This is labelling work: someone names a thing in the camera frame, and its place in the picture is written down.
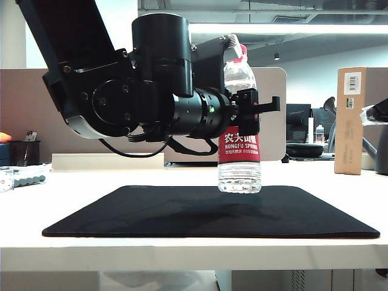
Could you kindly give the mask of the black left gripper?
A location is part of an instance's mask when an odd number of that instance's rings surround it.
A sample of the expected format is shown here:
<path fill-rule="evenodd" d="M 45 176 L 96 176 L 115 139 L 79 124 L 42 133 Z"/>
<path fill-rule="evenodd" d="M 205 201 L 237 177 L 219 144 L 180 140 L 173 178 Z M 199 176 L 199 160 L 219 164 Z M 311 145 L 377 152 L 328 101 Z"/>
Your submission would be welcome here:
<path fill-rule="evenodd" d="M 270 103 L 259 104 L 256 89 L 240 90 L 237 94 L 224 92 L 222 101 L 222 132 L 229 127 L 238 127 L 239 134 L 258 134 L 259 115 L 281 110 L 279 96 L 273 96 Z"/>

